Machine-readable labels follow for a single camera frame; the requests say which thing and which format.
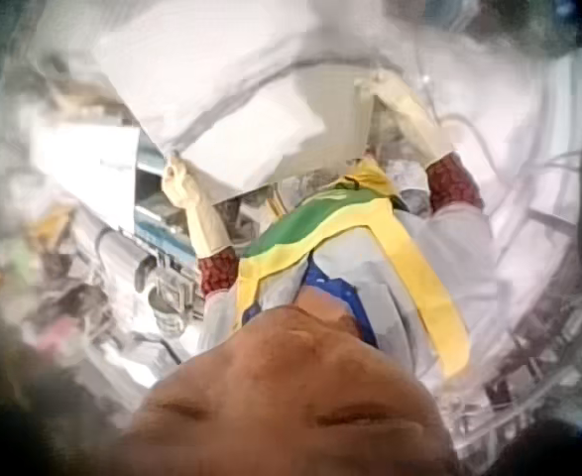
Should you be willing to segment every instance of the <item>blue fabric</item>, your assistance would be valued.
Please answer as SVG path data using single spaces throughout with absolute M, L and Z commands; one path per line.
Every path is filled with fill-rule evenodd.
M 319 269 L 319 267 L 312 260 L 312 255 L 308 257 L 308 269 L 303 277 L 303 283 L 306 286 L 312 286 L 330 294 L 334 298 L 343 300 L 352 311 L 352 315 L 357 321 L 357 326 L 361 331 L 361 338 L 366 344 L 373 347 L 379 347 L 377 344 L 377 336 L 372 330 L 370 319 L 366 314 L 366 309 L 363 307 L 357 290 L 354 286 L 346 283 L 344 280 L 337 278 L 331 280 L 328 276 Z

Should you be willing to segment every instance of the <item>yellow harness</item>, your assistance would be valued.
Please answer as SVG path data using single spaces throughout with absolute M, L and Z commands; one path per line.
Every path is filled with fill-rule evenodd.
M 358 182 L 363 187 L 368 185 L 365 180 Z M 374 189 L 372 185 L 376 182 L 377 178 L 373 177 L 373 182 L 367 188 Z M 314 199 L 336 200 L 346 191 L 333 189 Z M 328 238 L 360 226 L 367 227 L 372 232 L 407 288 L 436 350 L 443 375 L 449 378 L 460 372 L 469 361 L 470 351 L 469 336 L 464 323 L 449 292 L 406 229 L 395 218 L 390 200 L 384 197 L 339 208 L 300 240 L 276 244 L 262 254 L 243 258 L 238 272 L 234 328 L 239 328 L 242 315 L 255 302 L 261 280 L 299 262 Z

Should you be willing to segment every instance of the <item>rubber glove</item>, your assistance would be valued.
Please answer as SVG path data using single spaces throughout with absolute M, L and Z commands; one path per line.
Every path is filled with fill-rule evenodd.
M 163 193 L 170 202 L 184 209 L 191 246 L 198 259 L 208 258 L 231 246 L 231 239 L 220 215 L 187 173 L 183 159 L 171 156 L 163 172 Z
M 397 115 L 401 131 L 420 152 L 418 161 L 425 169 L 454 152 L 442 129 L 398 74 L 381 69 L 370 79 L 363 80 L 361 87 L 377 96 Z

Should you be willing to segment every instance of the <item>cable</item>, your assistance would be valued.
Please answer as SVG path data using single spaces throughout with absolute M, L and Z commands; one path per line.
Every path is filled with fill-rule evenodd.
M 485 138 L 482 137 L 482 134 L 480 134 L 480 131 L 478 130 L 478 128 L 465 116 L 463 116 L 462 114 L 456 114 L 456 113 L 447 114 L 447 115 L 441 117 L 438 121 L 438 124 L 442 125 L 444 122 L 451 122 L 451 121 L 458 122 L 459 124 L 466 126 L 471 131 L 471 133 L 473 134 L 473 136 L 476 139 L 476 142 L 478 142 L 478 145 L 480 146 L 480 149 L 482 150 L 483 155 L 485 156 L 485 160 L 489 164 L 489 167 L 491 168 L 491 170 L 496 175 L 496 178 L 504 186 L 509 187 L 509 184 L 506 183 L 506 181 L 502 179 L 502 176 L 498 172 L 498 168 L 496 166 L 495 161 L 493 160 L 493 154 L 491 153 L 491 150 L 489 149 L 489 145 L 487 144 L 487 141 L 485 140 Z

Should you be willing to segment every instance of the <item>red patterned sleeve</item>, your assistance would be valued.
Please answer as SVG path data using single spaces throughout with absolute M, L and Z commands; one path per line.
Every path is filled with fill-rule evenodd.
M 211 293 L 231 288 L 238 278 L 238 263 L 238 257 L 232 247 L 225 248 L 208 258 L 199 259 L 202 295 L 206 298 Z
M 469 203 L 481 210 L 480 190 L 457 154 L 449 154 L 427 169 L 431 209 L 436 212 L 451 203 Z

